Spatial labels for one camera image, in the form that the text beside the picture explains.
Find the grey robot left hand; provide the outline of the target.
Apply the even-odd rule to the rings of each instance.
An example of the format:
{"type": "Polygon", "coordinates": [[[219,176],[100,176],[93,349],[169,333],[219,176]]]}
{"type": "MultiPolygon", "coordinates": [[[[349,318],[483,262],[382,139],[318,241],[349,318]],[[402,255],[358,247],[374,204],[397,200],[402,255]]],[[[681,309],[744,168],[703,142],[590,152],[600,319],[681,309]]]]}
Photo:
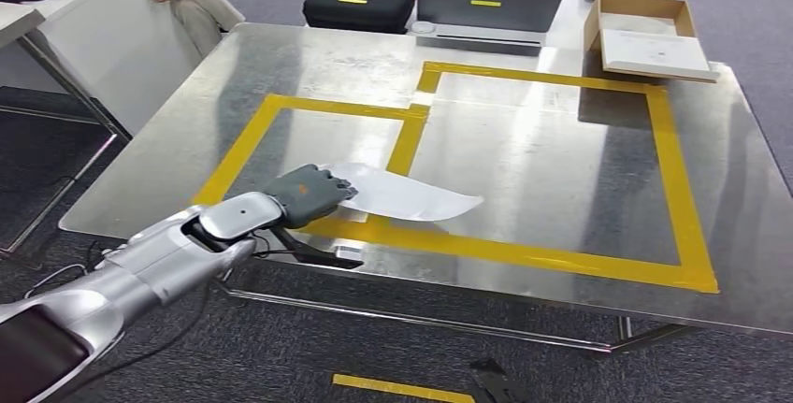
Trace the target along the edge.
{"type": "Polygon", "coordinates": [[[343,201],[355,197],[357,190],[348,180],[308,164],[274,179],[264,193],[282,207],[283,225],[297,229],[331,214],[343,201]]]}

